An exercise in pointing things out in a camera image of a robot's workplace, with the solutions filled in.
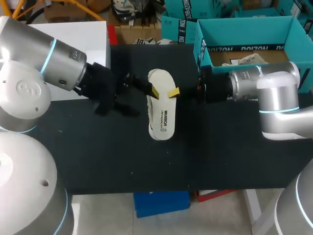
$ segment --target white table leg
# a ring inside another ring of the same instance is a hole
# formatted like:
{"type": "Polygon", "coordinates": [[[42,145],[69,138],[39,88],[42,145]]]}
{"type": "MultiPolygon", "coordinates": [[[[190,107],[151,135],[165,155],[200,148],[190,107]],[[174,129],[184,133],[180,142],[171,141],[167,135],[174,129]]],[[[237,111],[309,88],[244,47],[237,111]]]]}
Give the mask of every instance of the white table leg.
{"type": "Polygon", "coordinates": [[[265,208],[262,215],[252,225],[253,235],[266,235],[272,226],[274,226],[274,210],[280,193],[276,194],[269,205],[265,208]]]}
{"type": "Polygon", "coordinates": [[[261,216],[261,208],[255,189],[244,190],[244,197],[248,208],[251,225],[261,216]]]}

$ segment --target teal cardboard box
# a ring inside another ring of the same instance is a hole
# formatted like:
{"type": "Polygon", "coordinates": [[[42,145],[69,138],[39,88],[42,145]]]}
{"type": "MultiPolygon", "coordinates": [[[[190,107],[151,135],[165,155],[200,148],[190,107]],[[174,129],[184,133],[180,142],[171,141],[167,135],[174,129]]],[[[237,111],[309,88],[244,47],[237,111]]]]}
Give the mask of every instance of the teal cardboard box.
{"type": "Polygon", "coordinates": [[[313,16],[309,16],[306,13],[300,13],[298,20],[305,32],[312,38],[313,37],[313,16]]]}
{"type": "Polygon", "coordinates": [[[196,26],[196,22],[169,17],[165,11],[162,15],[162,38],[178,43],[194,43],[196,26]]]}
{"type": "Polygon", "coordinates": [[[281,16],[298,17],[303,10],[302,8],[302,0],[279,0],[277,12],[281,16]]]}
{"type": "Polygon", "coordinates": [[[238,11],[235,11],[232,15],[235,18],[238,17],[268,17],[268,16],[279,16],[276,8],[261,8],[254,10],[243,10],[242,7],[239,7],[238,11]]]}
{"type": "Polygon", "coordinates": [[[239,0],[231,0],[222,7],[222,17],[230,16],[235,8],[240,6],[239,0]]]}
{"type": "Polygon", "coordinates": [[[169,17],[185,20],[221,17],[221,0],[165,0],[169,17]]]}
{"type": "Polygon", "coordinates": [[[267,52],[273,55],[275,52],[284,53],[286,59],[294,62],[300,70],[299,92],[309,92],[313,85],[313,43],[296,18],[288,16],[198,20],[194,44],[198,69],[206,65],[211,65],[214,73],[246,69],[253,65],[214,66],[212,52],[252,50],[271,50],[267,52]]]}

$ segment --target blue box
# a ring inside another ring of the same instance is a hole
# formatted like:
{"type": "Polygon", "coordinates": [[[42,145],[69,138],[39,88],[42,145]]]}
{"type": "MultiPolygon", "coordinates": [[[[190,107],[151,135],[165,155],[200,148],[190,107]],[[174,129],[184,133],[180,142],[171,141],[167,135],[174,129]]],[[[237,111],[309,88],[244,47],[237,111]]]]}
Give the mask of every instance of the blue box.
{"type": "Polygon", "coordinates": [[[221,17],[220,0],[165,0],[169,17],[185,20],[221,17]]]}
{"type": "Polygon", "coordinates": [[[167,11],[165,11],[162,15],[162,38],[178,43],[194,43],[196,26],[196,22],[169,17],[167,11]]]}
{"type": "Polygon", "coordinates": [[[233,17],[270,17],[270,16],[279,16],[276,8],[261,8],[255,10],[243,10],[242,7],[239,7],[238,11],[235,11],[233,17]]]}
{"type": "Polygon", "coordinates": [[[277,12],[281,16],[298,17],[302,11],[302,0],[280,0],[277,12]]]}
{"type": "Polygon", "coordinates": [[[194,57],[198,68],[211,65],[214,73],[251,65],[213,66],[210,51],[284,50],[300,70],[300,93],[313,85],[313,43],[292,16],[198,20],[194,57]]]}
{"type": "Polygon", "coordinates": [[[142,218],[188,209],[190,196],[186,191],[134,193],[134,205],[137,217],[142,218]]]}

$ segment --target metal frame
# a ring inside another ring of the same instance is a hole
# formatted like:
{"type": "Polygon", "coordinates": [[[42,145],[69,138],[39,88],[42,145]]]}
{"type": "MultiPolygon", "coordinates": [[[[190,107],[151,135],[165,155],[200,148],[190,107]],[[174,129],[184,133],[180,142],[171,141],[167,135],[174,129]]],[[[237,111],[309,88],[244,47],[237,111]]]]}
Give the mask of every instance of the metal frame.
{"type": "MultiPolygon", "coordinates": [[[[87,12],[88,14],[92,15],[93,17],[95,17],[97,20],[99,21],[105,21],[105,19],[103,19],[101,16],[99,16],[98,14],[94,13],[93,11],[91,11],[90,9],[88,9],[87,7],[85,7],[84,5],[80,4],[79,2],[77,2],[76,0],[51,0],[51,1],[62,1],[62,2],[69,2],[74,4],[75,6],[79,7],[80,9],[82,9],[83,11],[87,12]]],[[[16,9],[14,10],[14,12],[12,13],[6,0],[0,0],[0,4],[1,7],[3,9],[3,12],[6,16],[12,17],[13,19],[17,20],[18,18],[22,17],[23,15],[27,14],[29,11],[33,10],[35,7],[39,6],[40,4],[43,3],[43,0],[38,0],[38,2],[33,5],[32,7],[28,8],[27,10],[25,10],[23,13],[20,14],[21,8],[23,7],[25,3],[25,0],[20,0],[19,3],[16,6],[16,9]]]]}

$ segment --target cardboard box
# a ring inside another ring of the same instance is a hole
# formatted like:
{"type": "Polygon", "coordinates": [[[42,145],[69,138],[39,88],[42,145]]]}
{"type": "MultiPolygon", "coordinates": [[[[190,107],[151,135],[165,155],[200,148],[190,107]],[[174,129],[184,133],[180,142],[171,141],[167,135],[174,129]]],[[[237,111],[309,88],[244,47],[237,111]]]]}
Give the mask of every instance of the cardboard box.
{"type": "Polygon", "coordinates": [[[261,7],[261,2],[260,0],[243,0],[242,7],[244,10],[259,9],[261,7]]]}
{"type": "Polygon", "coordinates": [[[233,11],[237,10],[240,7],[239,0],[230,0],[222,7],[222,17],[230,16],[233,11]]]}
{"type": "Polygon", "coordinates": [[[313,17],[307,15],[306,13],[300,13],[298,20],[302,27],[304,28],[306,34],[308,34],[311,38],[313,37],[313,17]]]}
{"type": "Polygon", "coordinates": [[[313,85],[313,43],[296,18],[289,16],[198,20],[194,45],[198,68],[211,65],[214,73],[246,69],[251,65],[219,66],[221,62],[214,61],[212,52],[219,52],[220,55],[224,52],[224,58],[229,60],[233,53],[253,53],[254,50],[263,50],[261,56],[272,63],[293,61],[304,81],[299,92],[309,92],[313,85]]]}
{"type": "Polygon", "coordinates": [[[162,15],[162,38],[178,43],[194,43],[196,22],[169,17],[165,11],[162,15]]]}
{"type": "Polygon", "coordinates": [[[109,11],[107,21],[108,24],[114,25],[119,44],[133,44],[137,38],[148,39],[153,37],[156,41],[161,40],[161,29],[156,19],[150,19],[150,22],[142,26],[141,19],[136,19],[134,20],[134,26],[130,26],[128,22],[119,22],[114,16],[112,9],[109,11]]]}
{"type": "Polygon", "coordinates": [[[220,18],[220,0],[165,0],[169,17],[181,20],[220,18]]]}
{"type": "Polygon", "coordinates": [[[235,11],[233,17],[266,17],[266,16],[279,16],[276,8],[262,8],[255,10],[243,10],[242,7],[239,7],[238,11],[235,11]]]}
{"type": "Polygon", "coordinates": [[[111,0],[87,0],[88,8],[94,13],[100,13],[111,5],[111,0]]]}
{"type": "Polygon", "coordinates": [[[301,0],[280,0],[277,11],[281,16],[298,17],[302,11],[301,0]]]}
{"type": "MultiPolygon", "coordinates": [[[[87,7],[86,0],[77,0],[87,7]]],[[[51,6],[45,7],[45,18],[49,23],[64,21],[80,21],[85,19],[87,13],[70,2],[64,2],[64,5],[53,2],[51,6]]]]}

